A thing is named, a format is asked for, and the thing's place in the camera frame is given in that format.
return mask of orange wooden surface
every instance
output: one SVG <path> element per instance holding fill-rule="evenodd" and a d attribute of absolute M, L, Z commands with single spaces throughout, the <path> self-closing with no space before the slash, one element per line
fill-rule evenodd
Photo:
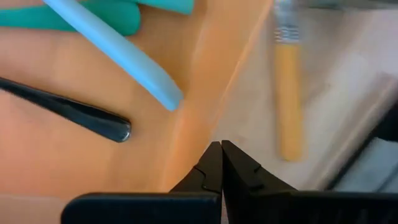
<path fill-rule="evenodd" d="M 0 7 L 28 4 L 40 1 L 0 0 Z M 0 91 L 0 194 L 168 191 L 206 148 L 270 5 L 197 0 L 192 16 L 141 7 L 142 29 L 129 39 L 183 90 L 174 112 L 80 34 L 0 28 L 0 76 L 132 121 L 130 140 L 118 144 Z"/>

